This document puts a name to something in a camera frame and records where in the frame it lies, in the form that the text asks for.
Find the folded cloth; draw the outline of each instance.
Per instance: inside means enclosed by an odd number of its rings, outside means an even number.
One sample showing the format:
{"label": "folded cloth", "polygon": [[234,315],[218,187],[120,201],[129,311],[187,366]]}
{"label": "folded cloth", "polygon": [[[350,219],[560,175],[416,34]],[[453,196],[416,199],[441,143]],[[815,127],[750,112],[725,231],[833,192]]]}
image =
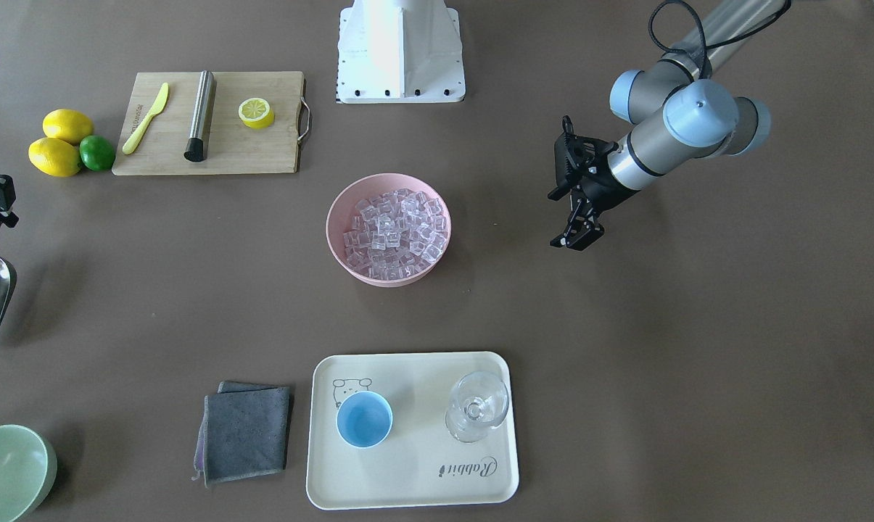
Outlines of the folded cloth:
{"label": "folded cloth", "polygon": [[288,387],[265,384],[224,381],[205,397],[194,460],[205,486],[284,470],[289,406]]}

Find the green bowl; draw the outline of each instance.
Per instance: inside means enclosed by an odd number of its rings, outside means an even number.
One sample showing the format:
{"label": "green bowl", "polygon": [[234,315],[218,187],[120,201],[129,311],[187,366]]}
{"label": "green bowl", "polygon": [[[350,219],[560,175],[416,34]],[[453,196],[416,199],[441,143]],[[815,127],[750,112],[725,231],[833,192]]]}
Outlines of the green bowl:
{"label": "green bowl", "polygon": [[56,453],[36,431],[0,426],[0,522],[12,522],[43,502],[56,478]]}

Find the black cable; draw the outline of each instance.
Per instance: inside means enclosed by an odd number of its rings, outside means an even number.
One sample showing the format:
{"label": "black cable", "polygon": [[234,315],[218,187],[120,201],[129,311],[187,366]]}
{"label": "black cable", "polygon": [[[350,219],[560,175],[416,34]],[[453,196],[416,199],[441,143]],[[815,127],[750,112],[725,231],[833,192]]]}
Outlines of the black cable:
{"label": "black cable", "polygon": [[662,42],[659,42],[659,39],[656,38],[655,32],[653,32],[653,20],[656,19],[656,14],[658,14],[659,11],[662,10],[662,7],[668,6],[668,4],[679,4],[679,6],[685,7],[685,9],[688,10],[688,13],[691,14],[691,16],[695,19],[695,26],[698,27],[698,37],[699,40],[701,40],[701,53],[703,55],[701,56],[701,72],[698,74],[698,79],[711,77],[712,72],[711,70],[709,70],[709,67],[711,67],[711,62],[709,62],[708,60],[709,50],[718,49],[718,47],[729,46],[729,44],[735,44],[736,42],[745,40],[749,38],[749,36],[753,36],[753,34],[758,33],[760,30],[764,30],[766,27],[771,26],[773,23],[775,23],[775,21],[778,21],[778,19],[780,19],[782,15],[784,15],[789,9],[791,9],[791,0],[785,0],[785,3],[782,4],[781,9],[775,11],[775,13],[769,14],[769,17],[765,21],[760,22],[756,25],[756,27],[752,28],[751,30],[747,30],[747,32],[738,34],[737,36],[734,36],[733,38],[730,38],[728,40],[708,45],[706,43],[706,37],[704,35],[704,26],[701,23],[701,17],[698,16],[698,12],[695,11],[694,7],[689,6],[689,4],[683,0],[664,0],[661,4],[659,4],[658,7],[656,7],[656,10],[653,11],[653,14],[650,14],[649,37],[653,40],[653,43],[655,43],[664,52],[688,55],[689,57],[691,57],[693,62],[697,62],[698,60],[695,56],[692,55],[690,51],[685,49],[671,49],[671,47],[666,47]]}

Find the wooden cutting board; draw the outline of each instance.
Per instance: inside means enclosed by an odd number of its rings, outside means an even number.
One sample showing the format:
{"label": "wooden cutting board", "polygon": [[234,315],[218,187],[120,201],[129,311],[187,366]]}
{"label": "wooden cutting board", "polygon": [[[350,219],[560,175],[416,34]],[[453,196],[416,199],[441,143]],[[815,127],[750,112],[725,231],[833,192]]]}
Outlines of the wooden cutting board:
{"label": "wooden cutting board", "polygon": [[[304,96],[303,72],[215,72],[215,98],[207,159],[190,162],[182,155],[189,140],[191,114],[201,72],[139,72],[118,139],[116,175],[274,174],[298,170],[298,119]],[[136,151],[121,147],[144,119],[162,83],[169,99],[154,117]],[[248,98],[262,98],[275,122],[251,129],[237,110]]]}

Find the lime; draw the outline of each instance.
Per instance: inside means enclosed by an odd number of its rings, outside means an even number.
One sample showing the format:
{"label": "lime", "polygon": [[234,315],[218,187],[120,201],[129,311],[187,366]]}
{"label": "lime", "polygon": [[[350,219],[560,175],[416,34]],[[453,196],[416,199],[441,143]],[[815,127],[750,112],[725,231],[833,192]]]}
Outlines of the lime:
{"label": "lime", "polygon": [[79,156],[89,170],[111,170],[115,164],[115,146],[101,136],[85,136],[79,142]]}
{"label": "lime", "polygon": [[244,125],[253,129],[267,128],[275,121],[275,112],[272,112],[268,102],[261,98],[245,99],[240,104],[238,115]]}
{"label": "lime", "polygon": [[41,172],[68,178],[82,168],[79,151],[58,138],[40,138],[28,147],[28,158]]}
{"label": "lime", "polygon": [[79,145],[82,138],[95,130],[88,116],[72,109],[56,109],[43,118],[43,133],[47,138],[59,138],[69,145]]}

